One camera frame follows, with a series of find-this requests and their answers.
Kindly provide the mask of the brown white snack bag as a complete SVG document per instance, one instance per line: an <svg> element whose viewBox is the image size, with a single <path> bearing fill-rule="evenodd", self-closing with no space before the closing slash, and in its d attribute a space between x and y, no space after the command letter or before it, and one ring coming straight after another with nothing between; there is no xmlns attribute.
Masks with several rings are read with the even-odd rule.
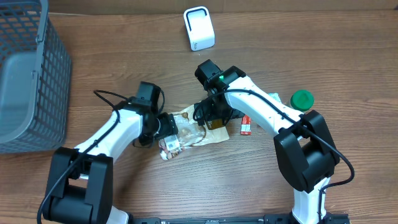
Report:
<svg viewBox="0 0 398 224"><path fill-rule="evenodd" d="M160 156L163 160L173 159L183 151L193 147L219 143L229 139L229 134L224 126L214 130L208 129L207 125L199 126L193 120L193 112L194 106L191 105L184 110L173 113L178 133L159 140Z"/></svg>

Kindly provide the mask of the red snack stick packet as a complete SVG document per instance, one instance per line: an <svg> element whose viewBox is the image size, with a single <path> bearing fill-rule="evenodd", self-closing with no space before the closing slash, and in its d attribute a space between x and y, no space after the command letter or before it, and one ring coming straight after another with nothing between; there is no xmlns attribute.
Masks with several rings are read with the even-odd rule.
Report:
<svg viewBox="0 0 398 224"><path fill-rule="evenodd" d="M251 118L247 115L244 115L241 120L241 135L251 135Z"/></svg>

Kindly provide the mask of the teal wet wipes pack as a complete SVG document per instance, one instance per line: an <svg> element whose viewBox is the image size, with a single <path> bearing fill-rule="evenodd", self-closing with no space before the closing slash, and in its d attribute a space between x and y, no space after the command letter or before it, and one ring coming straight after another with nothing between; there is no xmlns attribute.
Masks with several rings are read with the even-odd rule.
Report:
<svg viewBox="0 0 398 224"><path fill-rule="evenodd" d="M280 100L279 94L278 93L270 93L269 96L273 99L275 99L277 102L281 103L282 101Z"/></svg>

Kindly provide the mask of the green lid jar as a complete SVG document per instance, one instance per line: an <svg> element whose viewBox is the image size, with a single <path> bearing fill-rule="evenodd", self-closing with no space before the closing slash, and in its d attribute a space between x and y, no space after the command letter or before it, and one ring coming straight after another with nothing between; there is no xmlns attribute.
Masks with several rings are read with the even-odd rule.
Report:
<svg viewBox="0 0 398 224"><path fill-rule="evenodd" d="M299 111L308 111L314 104L315 99L308 90L298 90L290 98L290 105Z"/></svg>

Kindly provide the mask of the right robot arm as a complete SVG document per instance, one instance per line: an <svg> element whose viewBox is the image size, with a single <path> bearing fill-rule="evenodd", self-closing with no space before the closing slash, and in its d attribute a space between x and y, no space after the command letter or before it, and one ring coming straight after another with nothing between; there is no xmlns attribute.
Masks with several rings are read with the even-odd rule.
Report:
<svg viewBox="0 0 398 224"><path fill-rule="evenodd" d="M295 110L262 91L238 67L220 69L211 60L201 63L195 77L208 97L195 105L193 118L200 126L244 115L274 138L279 170L294 189L292 223L330 223L324 188L340 158L323 116Z"/></svg>

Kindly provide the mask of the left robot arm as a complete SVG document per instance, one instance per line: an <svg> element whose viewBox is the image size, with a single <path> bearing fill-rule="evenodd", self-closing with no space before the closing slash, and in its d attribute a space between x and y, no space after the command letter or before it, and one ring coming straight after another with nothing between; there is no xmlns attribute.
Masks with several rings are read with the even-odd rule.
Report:
<svg viewBox="0 0 398 224"><path fill-rule="evenodd" d="M113 205L114 163L128 145L151 148L178 129L158 104L165 99L161 87L140 82L135 96L121 99L92 137L54 152L37 223L133 223L130 213Z"/></svg>

